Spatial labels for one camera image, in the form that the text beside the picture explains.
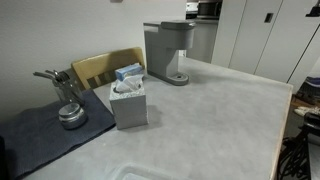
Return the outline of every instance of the appliance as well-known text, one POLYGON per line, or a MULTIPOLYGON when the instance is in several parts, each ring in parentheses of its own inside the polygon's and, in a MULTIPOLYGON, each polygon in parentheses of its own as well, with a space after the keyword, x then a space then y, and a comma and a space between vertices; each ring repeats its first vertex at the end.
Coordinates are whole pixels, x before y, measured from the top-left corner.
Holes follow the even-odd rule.
POLYGON ((222 0, 199 1, 198 18, 219 19, 222 0))
POLYGON ((178 72, 178 50, 192 47, 195 23, 184 20, 143 25, 148 74, 176 86, 186 85, 188 75, 178 72))
POLYGON ((198 2, 187 2, 186 4, 186 19, 194 19, 198 14, 198 2))

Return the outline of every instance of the dark gray mat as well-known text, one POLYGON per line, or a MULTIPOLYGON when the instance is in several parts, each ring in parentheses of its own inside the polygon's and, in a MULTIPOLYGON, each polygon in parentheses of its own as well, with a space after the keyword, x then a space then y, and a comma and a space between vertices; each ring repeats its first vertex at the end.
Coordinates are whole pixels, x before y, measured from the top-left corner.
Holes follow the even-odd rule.
POLYGON ((92 90, 83 95, 88 121, 75 130, 61 126, 60 102, 25 110, 12 121, 0 124, 12 179, 35 171, 115 126, 113 115, 92 90))

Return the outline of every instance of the white tissue box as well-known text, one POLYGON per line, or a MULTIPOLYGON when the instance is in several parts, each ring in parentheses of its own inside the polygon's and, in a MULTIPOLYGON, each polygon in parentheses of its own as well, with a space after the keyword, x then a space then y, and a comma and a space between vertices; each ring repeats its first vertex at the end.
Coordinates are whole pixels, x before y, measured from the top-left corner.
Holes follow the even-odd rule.
POLYGON ((140 89, 127 92, 115 92, 116 83, 111 84, 110 104, 118 129, 148 124, 146 94, 143 85, 140 89))

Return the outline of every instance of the coffee maker reservoir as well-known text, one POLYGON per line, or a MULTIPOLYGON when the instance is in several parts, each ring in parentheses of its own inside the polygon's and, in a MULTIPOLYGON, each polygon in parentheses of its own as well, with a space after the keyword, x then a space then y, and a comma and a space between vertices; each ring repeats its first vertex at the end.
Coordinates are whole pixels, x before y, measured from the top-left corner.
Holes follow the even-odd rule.
POLYGON ((179 50, 192 47, 195 23, 163 21, 144 23, 148 74, 176 86, 188 84, 188 75, 178 72, 179 50))

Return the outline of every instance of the chair backrest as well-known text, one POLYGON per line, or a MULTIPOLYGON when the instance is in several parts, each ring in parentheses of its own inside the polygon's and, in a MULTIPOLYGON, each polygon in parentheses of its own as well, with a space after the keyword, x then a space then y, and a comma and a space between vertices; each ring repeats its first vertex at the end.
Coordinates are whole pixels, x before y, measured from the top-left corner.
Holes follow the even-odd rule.
POLYGON ((139 47, 112 51, 106 54, 72 62, 71 66, 76 72, 85 89, 99 87, 116 80, 115 70, 139 63, 145 68, 142 50, 139 47))

